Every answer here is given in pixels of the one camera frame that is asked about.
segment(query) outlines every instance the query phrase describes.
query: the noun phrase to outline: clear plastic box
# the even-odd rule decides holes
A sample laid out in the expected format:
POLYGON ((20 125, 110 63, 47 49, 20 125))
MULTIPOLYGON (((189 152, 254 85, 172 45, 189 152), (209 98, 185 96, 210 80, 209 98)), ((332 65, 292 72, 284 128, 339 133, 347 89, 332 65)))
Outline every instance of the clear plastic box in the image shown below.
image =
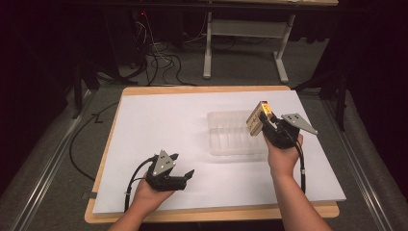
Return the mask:
POLYGON ((246 120, 252 111, 211 112, 207 114, 212 155, 253 155, 268 153, 262 133, 251 137, 246 120))

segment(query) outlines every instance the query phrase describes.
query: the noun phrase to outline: gray carpet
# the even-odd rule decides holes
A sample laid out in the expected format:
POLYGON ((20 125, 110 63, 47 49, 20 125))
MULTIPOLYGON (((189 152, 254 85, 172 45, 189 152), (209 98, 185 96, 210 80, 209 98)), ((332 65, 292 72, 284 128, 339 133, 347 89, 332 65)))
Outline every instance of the gray carpet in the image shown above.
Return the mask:
MULTIPOLYGON (((249 85, 280 85, 277 71, 271 58, 271 49, 277 41, 269 39, 260 44, 259 40, 247 39, 237 42, 232 48, 231 43, 223 41, 216 43, 213 52, 213 71, 211 80, 203 80, 204 47, 202 43, 185 45, 184 49, 158 44, 163 57, 166 54, 177 54, 182 68, 178 75, 183 82, 198 86, 249 86, 249 85)), ((290 79, 289 86, 296 86, 308 80, 319 62, 325 42, 308 44, 304 40, 290 42, 284 55, 284 64, 290 79)), ((162 58, 161 66, 167 64, 162 58)), ((169 71, 161 68, 153 85, 178 84, 177 68, 169 71)), ((121 68, 126 74, 131 69, 121 68)), ((152 78, 154 68, 149 67, 148 76, 152 78)), ((147 84, 147 76, 143 73, 134 78, 140 85, 147 84)), ((79 127, 108 105, 116 102, 125 87, 120 84, 101 81, 102 87, 89 98, 89 106, 85 110, 79 127)), ((301 102, 319 130, 319 140, 326 152, 327 158, 334 169, 347 200, 339 202, 340 215, 327 221, 335 230, 390 230, 382 229, 381 224, 372 215, 366 198, 362 194, 362 186, 356 180, 353 163, 350 162, 347 147, 342 136, 346 136, 352 150, 356 153, 376 198, 382 205, 381 209, 394 230, 408 230, 408 209, 405 199, 400 194, 393 178, 375 152, 365 128, 353 106, 352 97, 347 96, 347 108, 344 114, 346 132, 339 133, 332 121, 332 115, 327 111, 331 102, 321 101, 316 90, 303 92, 301 102)), ((115 116, 116 106, 111 107, 99 117, 102 123, 89 123, 78 135, 72 146, 72 154, 78 166, 91 176, 98 170, 106 140, 115 116)), ((18 172, 8 190, 0 201, 0 230, 9 230, 15 219, 24 208, 28 196, 34 189, 48 159, 52 157, 58 143, 69 129, 73 120, 73 105, 70 104, 61 116, 50 125, 38 146, 33 150, 25 166, 18 172)), ((38 206, 32 220, 28 222, 28 230, 106 230, 109 224, 88 224, 84 221, 84 213, 88 201, 84 193, 91 190, 93 182, 81 175, 72 165, 68 156, 68 148, 64 149, 61 165, 47 188, 46 194, 38 206)), ((205 223, 167 223, 144 224, 141 230, 282 230, 280 220, 240 221, 240 222, 205 222, 205 223)))

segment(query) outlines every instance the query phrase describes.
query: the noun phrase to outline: desk leg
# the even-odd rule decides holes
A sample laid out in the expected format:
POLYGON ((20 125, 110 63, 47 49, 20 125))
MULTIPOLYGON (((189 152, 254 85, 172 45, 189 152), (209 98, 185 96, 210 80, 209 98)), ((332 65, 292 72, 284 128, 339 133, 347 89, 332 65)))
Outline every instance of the desk leg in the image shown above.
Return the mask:
POLYGON ((289 82, 288 75, 286 74, 285 67, 283 66, 282 56, 283 56, 283 52, 285 51, 286 44, 288 43, 289 35, 291 34, 293 22, 294 22, 294 14, 292 14, 289 17, 288 26, 286 27, 284 35, 282 37, 279 51, 273 52, 273 59, 275 60, 276 68, 278 69, 278 73, 279 73, 279 78, 283 84, 287 84, 289 82))
POLYGON ((204 57, 204 79, 211 78, 211 31, 212 29, 212 13, 207 14, 207 46, 204 57))

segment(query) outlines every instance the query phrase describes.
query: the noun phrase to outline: plastic container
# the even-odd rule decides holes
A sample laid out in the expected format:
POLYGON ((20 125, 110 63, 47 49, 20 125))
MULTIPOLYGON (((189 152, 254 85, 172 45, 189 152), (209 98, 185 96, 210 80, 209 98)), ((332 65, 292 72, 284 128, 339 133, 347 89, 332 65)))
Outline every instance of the plastic container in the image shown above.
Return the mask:
POLYGON ((268 153, 262 133, 251 137, 246 127, 246 120, 251 113, 251 111, 232 111, 207 114, 212 155, 268 153))

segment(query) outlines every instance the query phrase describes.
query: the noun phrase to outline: person's right hand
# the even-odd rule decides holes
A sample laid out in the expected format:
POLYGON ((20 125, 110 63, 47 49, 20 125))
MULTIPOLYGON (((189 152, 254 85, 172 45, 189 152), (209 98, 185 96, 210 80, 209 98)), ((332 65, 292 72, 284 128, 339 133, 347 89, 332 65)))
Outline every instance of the person's right hand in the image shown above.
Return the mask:
MULTIPOLYGON (((280 149, 275 147, 265 135, 264 138, 268 146, 268 163, 272 177, 293 177, 293 168, 299 158, 296 148, 280 149)), ((303 136, 301 134, 299 134, 297 140, 300 145, 303 144, 303 136)))

